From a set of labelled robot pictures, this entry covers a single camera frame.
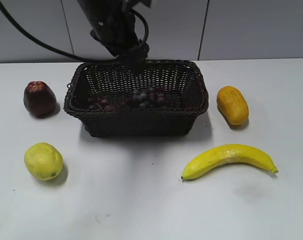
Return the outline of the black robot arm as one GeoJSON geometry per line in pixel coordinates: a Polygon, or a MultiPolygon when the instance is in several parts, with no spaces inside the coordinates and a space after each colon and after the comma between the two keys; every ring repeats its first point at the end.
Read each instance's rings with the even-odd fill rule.
{"type": "Polygon", "coordinates": [[[79,0],[91,37],[115,57],[115,61],[139,74],[145,68],[150,50],[149,26],[133,9],[139,0],[79,0]]]}

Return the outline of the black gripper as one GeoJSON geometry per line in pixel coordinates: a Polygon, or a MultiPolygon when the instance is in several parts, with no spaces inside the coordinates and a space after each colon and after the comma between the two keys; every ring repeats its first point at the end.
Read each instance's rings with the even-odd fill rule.
{"type": "Polygon", "coordinates": [[[136,45],[121,53],[117,60],[127,67],[133,74],[140,74],[145,69],[145,62],[148,57],[150,47],[147,43],[136,45]]]}

